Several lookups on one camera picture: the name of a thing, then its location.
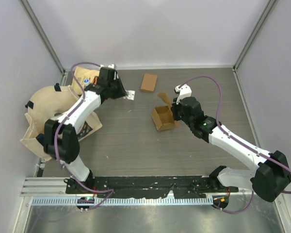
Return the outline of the small white tag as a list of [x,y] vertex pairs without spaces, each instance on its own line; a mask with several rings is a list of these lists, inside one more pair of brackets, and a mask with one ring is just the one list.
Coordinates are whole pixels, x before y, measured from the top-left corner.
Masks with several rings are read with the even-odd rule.
[[135,91],[133,91],[133,90],[126,90],[126,95],[123,98],[124,99],[127,99],[127,100],[134,100],[134,98],[135,98]]

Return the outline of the large cardboard box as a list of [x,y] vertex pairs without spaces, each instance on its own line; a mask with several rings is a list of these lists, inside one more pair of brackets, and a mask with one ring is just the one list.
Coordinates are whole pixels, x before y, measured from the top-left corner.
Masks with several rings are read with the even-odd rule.
[[157,95],[166,105],[156,106],[152,112],[151,117],[158,131],[170,130],[179,127],[180,122],[174,120],[171,111],[172,102],[167,93],[161,92]]

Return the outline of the small cardboard box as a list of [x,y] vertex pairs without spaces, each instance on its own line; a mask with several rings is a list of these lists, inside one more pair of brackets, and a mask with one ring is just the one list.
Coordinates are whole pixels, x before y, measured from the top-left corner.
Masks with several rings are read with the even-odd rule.
[[140,91],[154,93],[157,78],[157,74],[145,73],[141,83]]

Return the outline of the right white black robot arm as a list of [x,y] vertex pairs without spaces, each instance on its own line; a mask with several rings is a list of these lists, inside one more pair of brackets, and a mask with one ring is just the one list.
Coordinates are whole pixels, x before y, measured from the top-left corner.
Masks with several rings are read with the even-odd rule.
[[213,191],[230,186],[245,188],[264,201],[273,202],[291,183],[291,173],[286,170],[288,161],[282,152],[271,153],[235,135],[215,118],[205,115],[196,98],[174,98],[171,111],[174,119],[183,121],[195,137],[223,149],[247,166],[247,170],[217,167],[210,174]]

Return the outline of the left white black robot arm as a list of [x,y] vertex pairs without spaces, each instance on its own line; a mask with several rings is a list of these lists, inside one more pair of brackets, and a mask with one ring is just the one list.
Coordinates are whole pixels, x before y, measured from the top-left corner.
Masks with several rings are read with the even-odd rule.
[[95,185],[92,171],[80,157],[78,131],[86,119],[108,99],[126,97],[116,69],[101,67],[94,82],[82,89],[77,102],[57,119],[48,119],[44,125],[44,152],[55,158],[77,182],[84,194],[90,193]]

